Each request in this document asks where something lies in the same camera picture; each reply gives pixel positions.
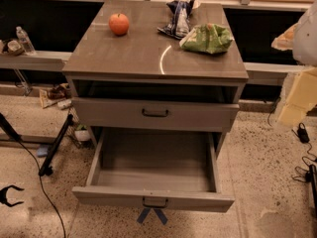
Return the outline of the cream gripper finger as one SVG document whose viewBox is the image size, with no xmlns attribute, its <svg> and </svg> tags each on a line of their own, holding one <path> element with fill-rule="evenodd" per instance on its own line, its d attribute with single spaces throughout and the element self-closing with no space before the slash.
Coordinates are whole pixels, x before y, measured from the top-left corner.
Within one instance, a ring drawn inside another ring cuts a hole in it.
<svg viewBox="0 0 317 238">
<path fill-rule="evenodd" d="M 298 125 L 317 105 L 317 67 L 308 66 L 294 76 L 277 122 L 287 127 Z"/>
<path fill-rule="evenodd" d="M 294 32 L 297 25 L 289 27 L 284 33 L 273 40 L 271 46 L 280 51 L 288 51 L 293 49 Z"/>
</svg>

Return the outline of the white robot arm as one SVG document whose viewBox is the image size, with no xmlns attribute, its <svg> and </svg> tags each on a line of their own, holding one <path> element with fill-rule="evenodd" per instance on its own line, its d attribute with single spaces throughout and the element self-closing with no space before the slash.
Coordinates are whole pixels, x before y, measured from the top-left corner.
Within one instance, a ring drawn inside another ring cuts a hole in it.
<svg viewBox="0 0 317 238">
<path fill-rule="evenodd" d="M 304 65 L 295 75 L 277 118 L 280 124 L 294 127 L 317 105 L 317 1 L 271 46 L 280 51 L 292 50 L 293 58 Z"/>
</svg>

